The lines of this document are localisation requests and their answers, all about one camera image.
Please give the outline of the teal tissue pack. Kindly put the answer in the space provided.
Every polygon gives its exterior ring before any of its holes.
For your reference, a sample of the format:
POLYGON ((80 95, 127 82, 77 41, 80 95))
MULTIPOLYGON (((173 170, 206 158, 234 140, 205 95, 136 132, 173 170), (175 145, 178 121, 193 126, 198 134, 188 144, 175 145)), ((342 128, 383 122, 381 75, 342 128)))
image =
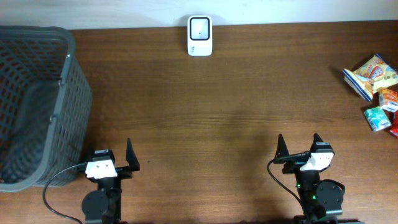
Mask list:
POLYGON ((380 107, 366 110, 364 112, 364 117, 374 132, 386 129, 392 125, 386 113, 380 107))

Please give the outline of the red snack bag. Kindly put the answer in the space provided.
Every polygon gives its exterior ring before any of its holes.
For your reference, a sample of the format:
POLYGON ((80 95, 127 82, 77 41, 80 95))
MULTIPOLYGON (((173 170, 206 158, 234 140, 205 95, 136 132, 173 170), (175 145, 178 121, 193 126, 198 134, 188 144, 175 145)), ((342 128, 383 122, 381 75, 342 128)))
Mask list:
POLYGON ((392 120, 392 126, 390 128, 390 133, 398 138, 398 111, 394 113, 393 120, 392 120))

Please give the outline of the orange tissue pack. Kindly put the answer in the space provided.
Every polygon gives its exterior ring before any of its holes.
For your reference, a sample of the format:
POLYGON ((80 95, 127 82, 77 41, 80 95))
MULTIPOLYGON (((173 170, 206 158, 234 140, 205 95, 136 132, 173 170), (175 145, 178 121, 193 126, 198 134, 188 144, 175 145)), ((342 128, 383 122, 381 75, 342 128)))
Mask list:
POLYGON ((379 91, 379 107, 383 110, 395 113, 397 111, 397 92, 387 88, 381 88, 379 91))

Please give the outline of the yellow snack bag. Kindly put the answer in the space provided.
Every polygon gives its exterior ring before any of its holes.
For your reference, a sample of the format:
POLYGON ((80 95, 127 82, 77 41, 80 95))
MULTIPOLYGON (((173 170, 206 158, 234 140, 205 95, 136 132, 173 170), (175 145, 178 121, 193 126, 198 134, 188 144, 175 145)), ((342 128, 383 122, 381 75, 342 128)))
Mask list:
POLYGON ((343 69, 345 82, 364 100, 372 101, 380 89, 397 84, 397 69, 379 54, 374 55, 355 71, 343 69))

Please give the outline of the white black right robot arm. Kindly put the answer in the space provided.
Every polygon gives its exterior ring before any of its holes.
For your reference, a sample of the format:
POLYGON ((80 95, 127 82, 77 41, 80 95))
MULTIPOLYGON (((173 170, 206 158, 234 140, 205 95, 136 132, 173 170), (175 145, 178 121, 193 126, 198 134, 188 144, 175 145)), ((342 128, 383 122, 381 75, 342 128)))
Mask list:
POLYGON ((315 133, 309 150, 290 154, 283 135, 278 135, 277 149, 273 160, 267 164, 269 175, 288 193, 292 194, 302 208, 302 215, 293 218, 298 224, 350 224, 359 220, 340 220, 346 188, 343 184, 321 179, 320 173, 330 167, 335 153, 330 143, 315 133), (293 174, 297 193, 293 193, 271 172, 271 164, 282 164, 283 174, 293 174))

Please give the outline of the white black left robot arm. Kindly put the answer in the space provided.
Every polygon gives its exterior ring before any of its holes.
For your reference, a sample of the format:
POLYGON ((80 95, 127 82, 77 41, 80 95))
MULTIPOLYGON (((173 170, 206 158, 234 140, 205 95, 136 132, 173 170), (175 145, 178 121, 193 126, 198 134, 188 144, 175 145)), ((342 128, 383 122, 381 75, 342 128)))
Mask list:
POLYGON ((97 189, 88 193, 81 203, 85 223, 124 223, 121 218, 123 192, 121 182, 131 179, 132 173, 140 170, 139 161, 129 138, 126 143, 126 161, 127 166, 116 167, 112 150, 90 150, 89 157, 81 170, 90 182, 97 185, 97 189))

